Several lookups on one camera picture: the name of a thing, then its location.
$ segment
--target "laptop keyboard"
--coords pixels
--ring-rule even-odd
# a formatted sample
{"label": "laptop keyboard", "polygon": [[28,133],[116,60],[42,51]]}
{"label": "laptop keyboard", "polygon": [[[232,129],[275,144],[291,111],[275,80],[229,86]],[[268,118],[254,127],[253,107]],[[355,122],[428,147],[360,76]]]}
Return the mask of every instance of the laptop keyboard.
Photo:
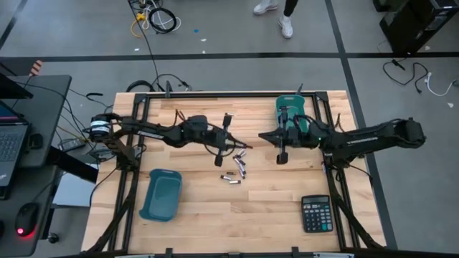
{"label": "laptop keyboard", "polygon": [[21,148],[22,133],[0,132],[0,161],[14,161]]}

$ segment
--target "calculator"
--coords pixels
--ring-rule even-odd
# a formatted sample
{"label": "calculator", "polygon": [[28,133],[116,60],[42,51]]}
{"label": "calculator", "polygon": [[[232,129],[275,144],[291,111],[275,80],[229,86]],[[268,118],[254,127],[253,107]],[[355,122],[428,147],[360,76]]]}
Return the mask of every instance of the calculator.
{"label": "calculator", "polygon": [[312,195],[301,198],[303,227],[306,233],[333,231],[331,222],[330,196]]}

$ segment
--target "battery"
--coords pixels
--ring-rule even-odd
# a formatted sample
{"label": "battery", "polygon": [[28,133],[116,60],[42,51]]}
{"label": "battery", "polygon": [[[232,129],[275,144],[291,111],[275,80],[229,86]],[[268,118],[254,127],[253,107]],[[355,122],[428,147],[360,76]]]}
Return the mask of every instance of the battery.
{"label": "battery", "polygon": [[221,178],[221,179],[224,179],[224,180],[228,180],[228,181],[231,181],[231,180],[232,180],[229,176],[223,176],[223,175],[221,175],[220,178]]}

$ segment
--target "wooden table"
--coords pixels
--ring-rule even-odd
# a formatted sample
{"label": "wooden table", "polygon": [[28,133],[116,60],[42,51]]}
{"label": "wooden table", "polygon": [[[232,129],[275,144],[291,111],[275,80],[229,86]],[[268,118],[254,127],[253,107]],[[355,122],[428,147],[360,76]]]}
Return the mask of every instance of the wooden table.
{"label": "wooden table", "polygon": [[[333,119],[336,121],[341,113],[343,129],[355,129],[346,92],[329,91],[328,97]],[[131,115],[133,98],[134,93],[118,93],[114,112]],[[148,149],[141,162],[130,254],[163,254],[167,247],[174,248],[174,253],[290,252],[291,247],[299,247],[301,252],[339,250],[336,230],[307,234],[302,227],[301,197],[329,194],[320,150],[288,149],[288,163],[279,166],[275,162],[279,150],[257,136],[276,128],[275,97],[154,99],[148,121],[170,125],[175,109],[185,116],[206,115],[215,125],[222,124],[226,112],[235,114],[229,131],[254,146],[244,157],[247,179],[240,185],[229,185],[220,179],[227,171],[236,172],[233,177],[239,179],[235,162],[228,157],[221,168],[214,166],[214,156],[202,145],[172,148],[159,140],[146,139]],[[313,116],[311,101],[306,101],[305,111]],[[355,160],[352,165],[366,169],[364,160]],[[104,163],[98,181],[114,168],[115,161]],[[149,172],[154,168],[179,171],[183,176],[179,210],[176,218],[166,223],[147,221],[138,215],[150,181]],[[385,244],[369,178],[353,168],[345,172],[357,219],[377,242]],[[112,219],[119,179],[120,172],[116,171],[95,192],[83,250],[95,243]],[[350,247],[349,227],[342,212],[341,217]],[[123,223],[118,230],[117,248]]]}

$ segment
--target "yellow cable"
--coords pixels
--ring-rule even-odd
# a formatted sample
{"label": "yellow cable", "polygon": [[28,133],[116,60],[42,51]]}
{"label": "yellow cable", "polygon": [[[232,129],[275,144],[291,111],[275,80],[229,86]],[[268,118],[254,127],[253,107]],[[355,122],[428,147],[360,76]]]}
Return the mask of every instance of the yellow cable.
{"label": "yellow cable", "polygon": [[134,37],[140,39],[141,37],[138,36],[138,35],[134,32],[134,25],[136,25],[136,23],[137,23],[137,21],[134,20],[134,22],[133,22],[132,25],[131,25],[131,34],[132,34]]}
{"label": "yellow cable", "polygon": [[69,130],[64,129],[64,128],[60,127],[60,126],[57,126],[57,127],[58,127],[60,130],[63,130],[64,132],[66,132],[66,133],[68,133],[68,134],[70,134],[70,135],[73,135],[73,136],[75,136],[76,138],[78,138],[78,139],[80,139],[80,140],[82,140],[82,141],[84,141],[84,142],[87,142],[84,138],[82,138],[82,137],[80,137],[80,136],[78,136],[78,135],[75,135],[74,133],[70,132]]}
{"label": "yellow cable", "polygon": [[140,38],[142,37],[142,36],[138,36],[138,35],[134,32],[134,25],[136,25],[136,23],[139,22],[139,21],[145,21],[145,20],[146,20],[145,14],[137,14],[136,19],[134,20],[134,22],[133,22],[132,25],[131,25],[131,34],[132,34],[134,37],[136,37],[136,38],[138,38],[138,39],[140,39]]}

